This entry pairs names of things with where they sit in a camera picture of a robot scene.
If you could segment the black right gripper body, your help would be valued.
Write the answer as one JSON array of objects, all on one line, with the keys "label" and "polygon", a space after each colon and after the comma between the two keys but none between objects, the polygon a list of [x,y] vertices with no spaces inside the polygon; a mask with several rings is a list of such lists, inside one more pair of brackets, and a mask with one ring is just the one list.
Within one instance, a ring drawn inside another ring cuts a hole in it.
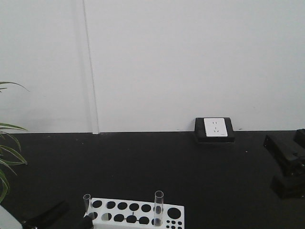
[{"label": "black right gripper body", "polygon": [[280,166],[283,177],[273,176],[271,189],[280,198],[305,197],[305,156],[274,135],[266,135],[263,146]]}]

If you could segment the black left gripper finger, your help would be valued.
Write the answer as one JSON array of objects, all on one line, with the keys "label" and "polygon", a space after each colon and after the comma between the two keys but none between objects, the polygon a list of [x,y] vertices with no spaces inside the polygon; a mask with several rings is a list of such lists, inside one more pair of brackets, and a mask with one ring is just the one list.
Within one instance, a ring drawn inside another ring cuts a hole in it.
[{"label": "black left gripper finger", "polygon": [[23,228],[47,228],[69,211],[69,203],[61,201],[49,210],[22,222]]},{"label": "black left gripper finger", "polygon": [[85,216],[78,224],[77,229],[92,229],[93,221],[90,216]]}]

